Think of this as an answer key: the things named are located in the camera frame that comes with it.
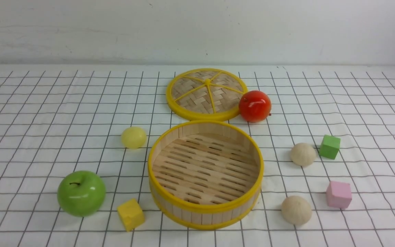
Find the bamboo steamer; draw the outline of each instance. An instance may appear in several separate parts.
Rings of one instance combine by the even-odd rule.
[[[169,108],[187,120],[227,121],[236,117],[239,101],[248,91],[230,72],[202,68],[176,76],[166,89]]]
[[[198,230],[232,225],[254,207],[261,192],[263,158],[239,128],[195,120],[166,131],[148,158],[149,186],[171,220]]]

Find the pink cube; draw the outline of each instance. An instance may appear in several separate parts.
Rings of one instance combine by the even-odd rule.
[[[348,208],[351,203],[349,183],[330,181],[326,191],[327,205],[332,208]]]

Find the yellow cube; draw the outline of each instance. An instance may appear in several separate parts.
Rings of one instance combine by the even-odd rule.
[[[117,212],[127,232],[144,223],[143,210],[134,198],[118,206]]]

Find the toy block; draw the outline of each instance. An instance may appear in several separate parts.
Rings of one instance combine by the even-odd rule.
[[[318,154],[334,160],[339,152],[340,138],[324,135]]]
[[[134,198],[118,206],[117,212],[127,232],[145,221],[143,210]]]
[[[326,190],[327,205],[332,208],[348,208],[351,203],[349,183],[330,181]]]

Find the green cube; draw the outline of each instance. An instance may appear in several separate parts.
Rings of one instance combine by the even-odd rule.
[[[324,135],[318,154],[325,158],[334,160],[339,152],[340,138],[335,136]]]

